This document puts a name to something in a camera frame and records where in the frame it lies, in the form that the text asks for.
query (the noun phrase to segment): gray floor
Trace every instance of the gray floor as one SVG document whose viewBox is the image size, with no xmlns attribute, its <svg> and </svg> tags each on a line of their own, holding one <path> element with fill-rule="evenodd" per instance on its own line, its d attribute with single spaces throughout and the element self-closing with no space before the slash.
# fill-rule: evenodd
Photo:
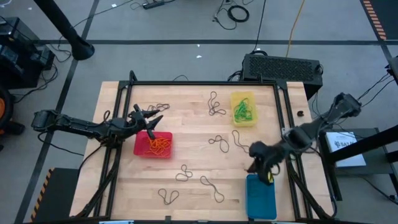
<svg viewBox="0 0 398 224">
<path fill-rule="evenodd" d="M 96 12 L 120 4 L 123 0 L 101 0 Z M 172 4 L 145 11 L 132 11 L 129 4 L 96 16 L 88 40 L 231 40 L 256 38 L 261 16 L 261 0 L 247 6 L 250 19 L 238 24 L 236 30 L 223 30 L 211 21 L 221 1 L 177 0 Z M 72 24 L 88 17 L 93 0 L 57 1 Z M 300 7 L 300 1 L 268 0 L 261 40 L 287 40 Z M 32 0 L 14 0 L 0 15 L 19 16 L 41 39 L 55 40 L 59 32 Z M 226 15 L 220 20 L 232 25 Z M 76 29 L 81 34 L 85 22 Z M 307 0 L 294 33 L 295 40 L 377 40 L 359 0 Z M 286 45 L 259 45 L 269 55 L 284 56 Z M 128 79 L 134 70 L 139 80 L 172 80 L 186 75 L 190 80 L 226 80 L 240 69 L 245 53 L 253 45 L 238 44 L 159 44 L 159 45 L 95 45 L 96 53 L 89 60 L 78 62 L 63 113 L 92 119 L 102 81 Z M 392 55 L 398 46 L 389 46 Z M 333 97 L 340 93 L 359 96 L 386 72 L 386 58 L 377 45 L 293 45 L 290 57 L 321 61 L 325 68 L 323 87 L 319 92 L 319 109 L 326 110 Z M 58 78 L 46 90 L 30 95 L 16 105 L 15 119 L 29 127 L 33 112 L 54 109 L 72 60 L 57 63 Z M 377 91 L 372 91 L 364 102 Z M 357 118 L 343 123 L 345 128 L 384 130 L 398 123 L 396 112 L 398 88 L 390 84 Z M 55 133 L 52 142 L 67 149 L 83 152 L 86 139 L 65 133 Z M 0 152 L 0 215 L 2 223 L 15 220 L 33 167 L 42 144 L 37 133 L 27 128 L 21 136 L 0 139 L 5 145 Z M 393 151 L 396 145 L 388 150 Z M 39 194 L 42 180 L 51 167 L 77 168 L 82 158 L 50 148 L 39 182 L 32 197 L 27 218 Z M 369 177 L 388 194 L 394 189 L 384 175 Z M 342 220 L 368 223 L 396 223 L 396 205 L 388 202 L 361 179 L 339 178 L 343 201 L 338 202 L 337 217 Z"/>
</svg>

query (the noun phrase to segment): wooden tabletop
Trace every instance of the wooden tabletop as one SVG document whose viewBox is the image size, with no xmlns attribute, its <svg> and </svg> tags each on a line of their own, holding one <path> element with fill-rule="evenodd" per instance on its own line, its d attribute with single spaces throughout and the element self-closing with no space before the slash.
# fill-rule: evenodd
<svg viewBox="0 0 398 224">
<path fill-rule="evenodd" d="M 106 110 L 113 110 L 118 82 L 103 82 L 99 93 L 93 121 L 103 120 Z M 296 125 L 310 122 L 302 83 L 288 83 L 289 96 Z M 216 91 L 220 108 L 226 115 L 208 114 L 207 101 L 210 92 Z M 258 122 L 250 128 L 233 126 L 230 108 L 230 96 L 234 91 L 252 91 L 256 99 Z M 245 210 L 245 180 L 247 169 L 253 159 L 234 144 L 232 130 L 240 132 L 242 144 L 250 145 L 261 140 L 274 144 L 280 140 L 280 127 L 276 112 L 274 91 L 271 86 L 148 86 L 137 85 L 132 88 L 129 111 L 137 103 L 142 109 L 157 103 L 169 103 L 170 109 L 161 112 L 164 117 L 156 131 L 168 131 L 173 134 L 173 155 L 171 159 L 145 159 L 133 154 L 136 137 L 128 138 L 123 144 L 118 180 L 113 201 L 112 219 L 164 220 L 170 215 L 172 220 L 247 220 Z M 284 102 L 284 120 L 287 124 Z M 304 111 L 304 117 L 297 117 L 298 110 Z M 217 134 L 229 143 L 229 151 L 223 153 L 220 145 L 209 144 L 208 140 Z M 89 140 L 85 156 L 99 146 L 95 140 Z M 98 188 L 105 149 L 101 149 L 89 158 L 83 166 L 70 215 L 76 215 Z M 302 156 L 303 168 L 309 191 L 324 210 L 332 214 L 328 187 L 322 162 L 316 154 Z M 181 165 L 186 164 L 193 177 L 187 182 L 175 180 L 182 172 Z M 280 165 L 280 174 L 275 176 L 275 198 L 277 220 L 293 221 L 294 213 L 290 196 L 286 166 Z M 211 186 L 200 183 L 200 177 L 206 176 L 225 196 L 217 203 Z M 159 189 L 167 190 L 167 200 L 171 191 L 177 190 L 179 197 L 170 205 L 165 205 L 158 195 Z M 302 195 L 297 188 L 300 213 L 305 217 Z M 104 193 L 101 214 L 104 214 L 108 193 Z"/>
</svg>

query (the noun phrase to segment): yellow cable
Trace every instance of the yellow cable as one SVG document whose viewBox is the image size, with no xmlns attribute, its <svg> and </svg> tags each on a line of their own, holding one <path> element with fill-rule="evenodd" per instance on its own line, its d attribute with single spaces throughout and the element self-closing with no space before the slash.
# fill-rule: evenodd
<svg viewBox="0 0 398 224">
<path fill-rule="evenodd" d="M 294 27 L 296 26 L 296 23 L 297 23 L 297 21 L 298 21 L 298 19 L 300 17 L 301 10 L 303 9 L 303 6 L 304 6 L 304 2 L 305 2 L 305 0 L 303 0 L 301 2 L 301 6 L 300 6 L 300 9 L 298 10 L 298 13 L 297 13 L 297 16 L 296 16 L 296 20 L 294 20 L 294 24 L 293 24 L 292 30 L 290 31 L 289 44 L 287 46 L 286 57 L 289 55 L 290 43 L 292 42 L 292 36 L 293 36 Z"/>
</svg>

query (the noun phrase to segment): yellow plastic bin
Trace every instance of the yellow plastic bin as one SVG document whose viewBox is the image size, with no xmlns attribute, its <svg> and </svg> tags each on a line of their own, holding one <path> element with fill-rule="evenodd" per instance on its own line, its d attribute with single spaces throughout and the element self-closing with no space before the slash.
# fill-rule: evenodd
<svg viewBox="0 0 398 224">
<path fill-rule="evenodd" d="M 231 94 L 232 120 L 236 127 L 251 127 L 257 123 L 254 93 L 251 91 Z"/>
</svg>

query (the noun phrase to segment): red container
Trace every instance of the red container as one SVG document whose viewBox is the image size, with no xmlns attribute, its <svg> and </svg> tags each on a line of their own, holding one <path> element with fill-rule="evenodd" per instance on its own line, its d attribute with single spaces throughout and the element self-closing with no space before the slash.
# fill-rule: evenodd
<svg viewBox="0 0 398 224">
<path fill-rule="evenodd" d="M 168 132 L 153 132 L 156 138 L 165 138 L 170 144 L 159 154 L 154 153 L 150 149 L 150 139 L 146 131 L 140 131 L 136 135 L 136 143 L 134 145 L 134 155 L 147 158 L 163 158 L 169 159 L 172 156 L 172 139 L 173 134 Z"/>
</svg>

